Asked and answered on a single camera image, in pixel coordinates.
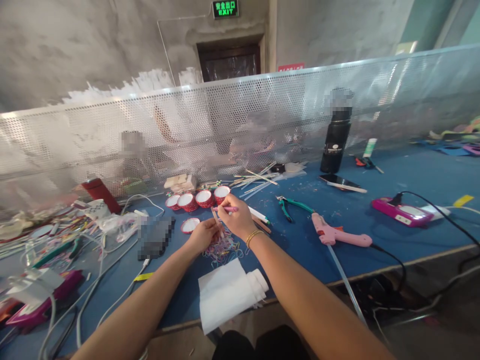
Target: blue table surface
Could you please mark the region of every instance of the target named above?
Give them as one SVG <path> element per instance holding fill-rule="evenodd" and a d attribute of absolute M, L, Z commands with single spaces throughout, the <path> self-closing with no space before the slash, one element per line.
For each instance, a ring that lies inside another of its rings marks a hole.
<path fill-rule="evenodd" d="M 380 174 L 374 169 L 364 169 L 355 166 L 352 157 L 345 156 L 339 176 L 359 184 L 368 193 L 343 192 L 326 185 L 319 179 L 320 163 L 312 162 L 307 165 L 307 175 L 279 181 L 278 186 L 270 185 L 260 193 L 250 198 L 247 203 L 250 207 L 267 216 L 271 223 L 271 238 L 284 249 L 292 258 L 311 272 L 325 284 L 339 281 L 340 274 L 328 252 L 322 245 L 312 225 L 309 214 L 296 206 L 288 206 L 288 212 L 293 223 L 287 222 L 275 196 L 285 196 L 303 202 L 315 209 L 332 226 L 343 226 L 344 230 L 353 234 L 368 234 L 373 242 L 396 255 L 403 262 L 419 260 L 431 255 L 447 252 L 453 249 L 471 245 L 472 242 L 458 229 L 445 220 L 432 222 L 428 229 L 409 228 L 398 221 L 373 209 L 370 202 L 380 197 L 393 197 L 396 193 L 409 190 L 434 202 L 440 206 L 451 206 L 455 200 L 465 194 L 475 199 L 466 206 L 480 209 L 480 158 L 448 156 L 429 149 L 409 146 L 402 149 L 376 150 L 374 153 L 376 164 L 384 170 Z M 236 188 L 232 191 L 241 195 L 244 190 Z M 201 209 L 187 214 L 182 211 L 173 212 L 164 206 L 166 196 L 157 195 L 151 198 L 154 203 L 165 208 L 164 216 L 174 216 L 176 219 L 174 234 L 165 254 L 153 260 L 146 272 L 154 272 L 173 252 L 178 250 L 188 239 L 188 235 L 180 231 L 183 221 L 189 217 L 206 220 L 212 217 L 209 209 Z M 423 206 L 425 203 L 409 194 L 403 196 L 405 204 Z M 135 201 L 130 208 L 146 209 L 150 215 L 158 213 L 147 200 Z M 470 233 L 480 238 L 480 217 L 471 211 L 454 209 L 452 215 L 460 225 Z M 142 267 L 137 261 L 137 252 L 140 243 L 137 243 L 100 283 L 92 297 L 82 318 L 83 340 L 91 334 L 103 313 L 118 299 Z M 245 251 L 246 246 L 241 243 L 240 248 Z M 348 277 L 378 271 L 395 266 L 397 263 L 389 256 L 373 248 L 361 248 L 338 242 L 334 246 L 335 252 Z M 122 250 L 107 256 L 111 262 Z M 89 269 L 92 279 L 98 274 L 96 253 L 87 252 L 88 259 L 79 260 L 77 269 Z M 255 255 L 250 252 L 240 259 L 246 272 L 260 269 L 265 278 L 264 270 Z M 0 262 L 0 275 L 12 273 L 18 268 L 18 257 L 11 256 Z M 159 328 L 171 327 L 200 318 L 200 292 L 198 278 L 212 271 L 211 259 L 200 256 L 186 272 L 178 289 L 163 316 Z M 85 282 L 79 292 L 82 293 L 92 283 Z M 275 294 L 270 289 L 267 292 L 269 299 Z M 53 344 L 65 325 L 55 330 L 49 344 Z M 2 352 L 8 359 L 33 359 L 47 333 L 47 324 L 38 326 L 30 334 L 21 335 L 10 343 Z M 74 351 L 75 331 L 70 335 L 61 354 Z"/>

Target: black thermos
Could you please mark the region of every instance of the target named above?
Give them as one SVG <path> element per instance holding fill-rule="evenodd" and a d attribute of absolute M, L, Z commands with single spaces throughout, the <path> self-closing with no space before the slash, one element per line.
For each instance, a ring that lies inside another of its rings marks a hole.
<path fill-rule="evenodd" d="M 321 158 L 320 171 L 335 174 L 340 170 L 345 144 L 349 137 L 351 107 L 340 107 L 333 111 L 331 123 L 326 132 L 325 147 Z"/>

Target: glue stick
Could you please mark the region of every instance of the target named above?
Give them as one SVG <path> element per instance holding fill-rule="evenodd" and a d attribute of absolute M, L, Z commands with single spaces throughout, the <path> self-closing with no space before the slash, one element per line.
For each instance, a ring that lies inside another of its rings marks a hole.
<path fill-rule="evenodd" d="M 372 156 L 376 143 L 377 143 L 376 138 L 371 138 L 370 140 L 368 140 L 368 143 L 366 144 L 365 152 L 363 153 L 363 158 L 369 158 Z"/>

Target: green-handled pliers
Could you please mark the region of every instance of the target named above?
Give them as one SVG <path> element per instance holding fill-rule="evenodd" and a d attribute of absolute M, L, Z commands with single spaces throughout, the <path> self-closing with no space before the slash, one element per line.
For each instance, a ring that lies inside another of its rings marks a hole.
<path fill-rule="evenodd" d="M 304 210 L 307 210 L 309 213 L 313 214 L 315 210 L 313 210 L 311 207 L 305 205 L 303 202 L 298 202 L 283 196 L 275 196 L 278 200 L 278 204 L 281 206 L 281 210 L 283 211 L 283 214 L 285 215 L 286 219 L 288 220 L 289 223 L 292 222 L 292 218 L 290 217 L 289 213 L 287 212 L 287 209 L 285 208 L 285 203 L 296 205 L 299 208 L 302 208 Z"/>

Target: colorful rubber bands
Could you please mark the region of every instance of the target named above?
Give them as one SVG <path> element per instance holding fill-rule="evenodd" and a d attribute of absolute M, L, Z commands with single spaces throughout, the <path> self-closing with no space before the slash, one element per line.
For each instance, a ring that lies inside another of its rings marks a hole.
<path fill-rule="evenodd" d="M 213 260 L 211 267 L 216 269 L 236 258 L 243 258 L 244 252 L 240 249 L 240 242 L 234 241 L 232 233 L 225 229 L 224 237 L 213 242 L 202 255 L 206 258 L 211 258 Z"/>

